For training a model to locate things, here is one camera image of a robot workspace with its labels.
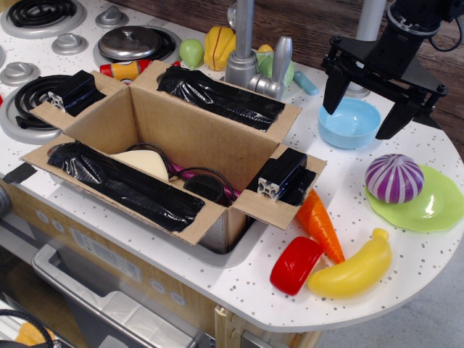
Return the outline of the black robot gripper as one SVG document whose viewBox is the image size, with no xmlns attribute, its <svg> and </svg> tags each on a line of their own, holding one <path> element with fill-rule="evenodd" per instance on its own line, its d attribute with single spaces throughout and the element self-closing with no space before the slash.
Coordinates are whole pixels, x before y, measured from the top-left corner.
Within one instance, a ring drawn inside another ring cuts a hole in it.
<svg viewBox="0 0 464 348">
<path fill-rule="evenodd" d="M 394 102 L 376 138 L 391 139 L 414 117 L 428 116 L 448 88 L 418 61 L 416 54 L 431 40 L 446 17 L 439 13 L 388 13 L 387 26 L 377 41 L 343 36 L 330 39 L 323 59 L 326 70 L 323 107 L 333 114 L 350 83 L 356 83 Z"/>
</svg>

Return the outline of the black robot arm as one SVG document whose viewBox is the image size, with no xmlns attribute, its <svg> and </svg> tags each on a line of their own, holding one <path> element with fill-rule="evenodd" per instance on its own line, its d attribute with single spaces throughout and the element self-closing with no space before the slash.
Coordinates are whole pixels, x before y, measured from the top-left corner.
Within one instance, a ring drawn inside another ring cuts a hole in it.
<svg viewBox="0 0 464 348">
<path fill-rule="evenodd" d="M 447 87 L 418 61 L 424 41 L 432 41 L 441 23 L 462 23 L 462 1 L 393 1 L 387 26 L 377 41 L 333 36 L 321 66 L 328 76 L 323 107 L 332 115 L 350 83 L 394 102 L 378 129 L 378 139 L 390 139 L 411 120 L 429 120 Z"/>
</svg>

